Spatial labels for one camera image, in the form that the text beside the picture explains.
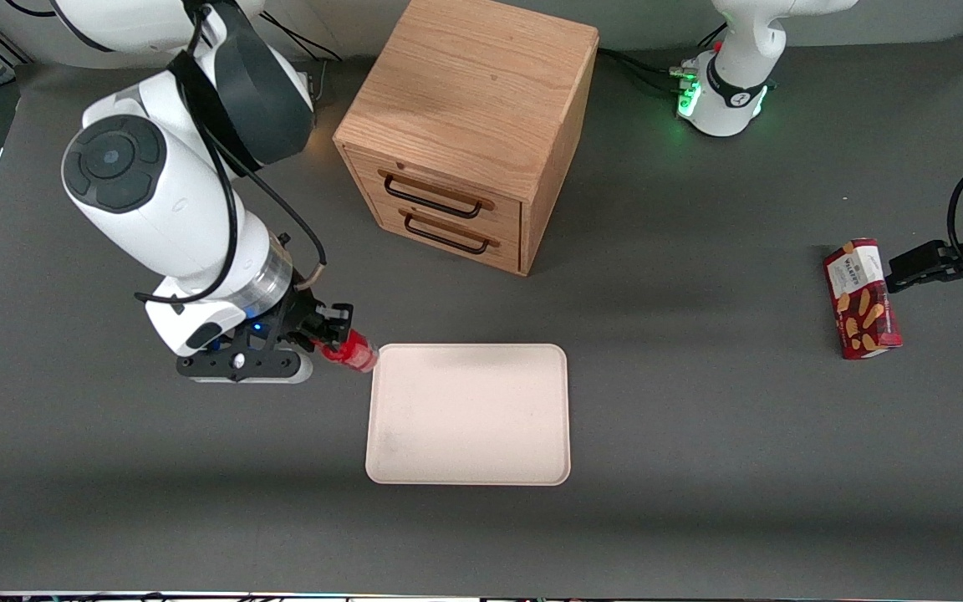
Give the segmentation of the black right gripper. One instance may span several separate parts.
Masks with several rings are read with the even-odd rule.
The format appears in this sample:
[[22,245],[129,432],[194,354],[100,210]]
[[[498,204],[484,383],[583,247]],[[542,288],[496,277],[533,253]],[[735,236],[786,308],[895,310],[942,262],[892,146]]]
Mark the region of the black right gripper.
[[[314,296],[287,296],[234,329],[234,350],[289,345],[305,352],[339,350],[339,332],[350,332],[353,304],[321,304]],[[318,325],[324,330],[316,330]]]

